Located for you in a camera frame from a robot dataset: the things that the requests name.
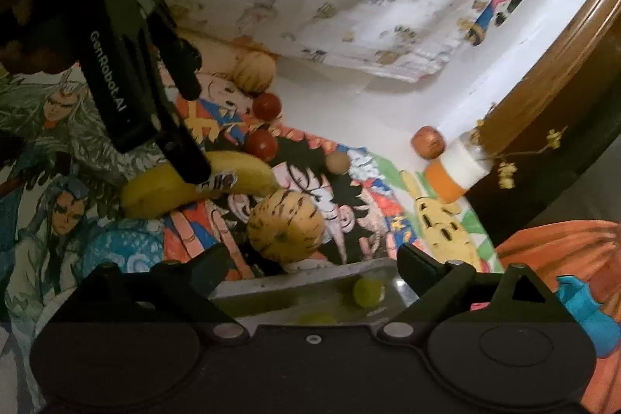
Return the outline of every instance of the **wooden frame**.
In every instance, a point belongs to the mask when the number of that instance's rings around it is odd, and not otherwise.
[[[480,133],[488,153],[506,151],[548,107],[593,53],[620,12],[621,0],[586,1],[547,52],[487,117]]]

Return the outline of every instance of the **cartoon face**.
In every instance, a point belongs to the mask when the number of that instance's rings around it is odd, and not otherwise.
[[[43,104],[43,116],[48,121],[64,120],[71,114],[73,108],[78,103],[78,94],[63,94],[54,92]]]
[[[203,99],[218,104],[232,113],[250,113],[252,100],[237,90],[233,83],[211,74],[198,73],[197,77],[203,87],[201,93]]]
[[[70,192],[62,192],[58,195],[52,211],[52,230],[56,235],[67,235],[80,222],[84,212],[84,200],[77,200]]]

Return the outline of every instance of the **yellow cartoon character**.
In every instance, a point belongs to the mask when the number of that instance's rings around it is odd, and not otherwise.
[[[423,195],[416,178],[407,170],[401,171],[401,178],[415,201],[422,239],[437,261],[461,260],[482,272],[476,246],[457,219],[461,211],[459,205],[447,205],[439,198]]]

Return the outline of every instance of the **cherry tomato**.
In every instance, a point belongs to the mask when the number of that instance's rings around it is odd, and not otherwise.
[[[277,95],[265,92],[252,102],[252,112],[259,120],[271,121],[283,110],[283,104]]]
[[[255,130],[246,137],[246,153],[269,162],[278,153],[278,142],[266,130]]]

